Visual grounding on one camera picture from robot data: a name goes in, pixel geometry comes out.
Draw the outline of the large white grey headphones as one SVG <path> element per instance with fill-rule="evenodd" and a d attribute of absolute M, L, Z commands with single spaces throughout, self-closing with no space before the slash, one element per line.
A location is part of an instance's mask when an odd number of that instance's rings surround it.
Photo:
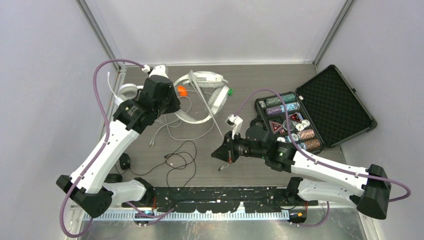
<path fill-rule="evenodd" d="M 204 119 L 196 120 L 185 111 L 178 110 L 174 114 L 183 122 L 193 125 L 203 124 L 216 116 L 225 105 L 229 96 L 230 88 L 228 81 L 223 75 L 212 71 L 190 71 L 181 76 L 174 83 L 174 87 L 189 85 L 194 88 L 200 99 L 205 104 L 205 112 L 208 114 Z"/>

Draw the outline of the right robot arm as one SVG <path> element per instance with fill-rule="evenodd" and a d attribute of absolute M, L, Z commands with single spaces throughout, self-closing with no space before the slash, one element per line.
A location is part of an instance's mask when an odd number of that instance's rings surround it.
<path fill-rule="evenodd" d="M 391 184 L 384 181 L 385 170 L 376 164 L 368 168 L 335 162 L 292 143 L 280 142 L 260 126 L 251 126 L 245 138 L 232 131 L 211 157 L 233 164 L 240 157 L 263 159 L 278 172 L 297 174 L 290 179 L 285 198 L 291 205 L 302 201 L 335 202 L 355 207 L 360 213 L 378 220 L 388 214 Z"/>

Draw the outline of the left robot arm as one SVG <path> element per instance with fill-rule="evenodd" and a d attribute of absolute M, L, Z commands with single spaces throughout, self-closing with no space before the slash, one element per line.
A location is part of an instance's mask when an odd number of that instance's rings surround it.
<path fill-rule="evenodd" d="M 121 103 L 109 124 L 108 140 L 97 144 L 84 163 L 71 175 L 60 175 L 56 184 L 92 218 L 110 206 L 136 202 L 148 207 L 153 202 L 153 187 L 138 177 L 126 182 L 105 180 L 127 147 L 162 114 L 180 109 L 173 82 L 166 76 L 151 75 L 138 98 Z"/>

